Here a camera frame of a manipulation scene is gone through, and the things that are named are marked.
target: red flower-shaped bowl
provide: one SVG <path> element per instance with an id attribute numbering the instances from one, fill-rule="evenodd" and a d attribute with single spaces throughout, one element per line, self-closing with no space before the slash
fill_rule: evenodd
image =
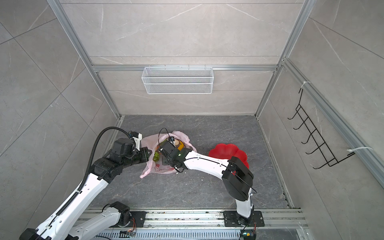
<path id="1" fill-rule="evenodd" d="M 244 151 L 241 151 L 234 144 L 219 143 L 214 149 L 209 151 L 208 156 L 220 159 L 231 159 L 231 157 L 237 157 L 249 169 L 247 154 Z"/>

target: plastic bag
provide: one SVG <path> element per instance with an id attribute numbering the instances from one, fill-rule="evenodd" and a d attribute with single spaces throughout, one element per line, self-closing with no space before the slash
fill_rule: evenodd
<path id="1" fill-rule="evenodd" d="M 196 151 L 196 148 L 192 146 L 191 143 L 189 143 L 189 137 L 184 133 L 180 131 L 173 131 L 172 133 L 169 133 L 169 135 L 171 137 L 175 137 L 176 139 L 180 139 L 185 144 L 186 148 L 192 148 L 194 151 Z M 159 139 L 158 139 L 158 134 L 155 134 L 155 135 L 145 137 L 141 140 L 141 147 L 147 147 L 149 150 L 152 151 L 152 154 L 149 156 L 149 161 L 147 162 L 147 166 L 145 167 L 143 173 L 140 175 L 140 178 L 145 177 L 151 172 L 160 173 L 160 174 L 169 174 L 169 173 L 176 172 L 176 170 L 173 167 L 164 166 L 162 164 L 161 157 L 159 161 L 157 162 L 153 161 L 153 156 L 155 154 L 155 150 L 157 149 L 157 146 L 159 145 L 159 141 L 162 142 L 166 138 L 168 138 L 167 133 L 160 134 Z"/>

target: gray wall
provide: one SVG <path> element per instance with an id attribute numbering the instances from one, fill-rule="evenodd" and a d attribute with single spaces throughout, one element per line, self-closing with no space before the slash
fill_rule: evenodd
<path id="1" fill-rule="evenodd" d="M 94 64 L 277 64 L 300 0 L 61 0 Z M 215 72 L 212 94 L 148 95 L 101 72 L 122 114 L 254 114 L 272 72 Z"/>
<path id="2" fill-rule="evenodd" d="M 318 0 L 290 56 L 291 61 L 383 156 L 383 2 Z M 332 167 L 309 132 L 293 130 L 300 84 L 283 71 L 260 122 L 295 207 L 301 207 L 316 239 L 382 239 L 384 190 L 352 156 Z M 304 93 L 303 108 L 337 159 L 349 146 Z"/>
<path id="3" fill-rule="evenodd" d="M 0 1 L 1 239 L 59 207 L 115 122 L 47 2 Z"/>

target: zip tie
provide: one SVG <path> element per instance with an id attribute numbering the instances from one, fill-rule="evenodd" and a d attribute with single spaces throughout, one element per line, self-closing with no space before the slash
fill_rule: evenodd
<path id="1" fill-rule="evenodd" d="M 371 147 L 357 147 L 357 148 L 354 148 L 354 149 L 347 149 L 348 152 L 353 152 L 355 150 L 358 150 L 358 149 L 371 149 L 373 150 L 373 148 Z"/>
<path id="2" fill-rule="evenodd" d="M 303 84 L 302 84 L 302 86 L 301 86 L 300 88 L 303 88 L 304 84 L 306 84 L 306 83 L 310 83 L 310 82 L 306 82 L 306 81 L 304 81 Z"/>

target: mesh basket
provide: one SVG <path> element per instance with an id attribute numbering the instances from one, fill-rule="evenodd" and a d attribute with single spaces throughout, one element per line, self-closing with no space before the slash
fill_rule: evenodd
<path id="1" fill-rule="evenodd" d="M 142 80 L 148 94 L 212 93 L 211 67 L 147 67 Z"/>

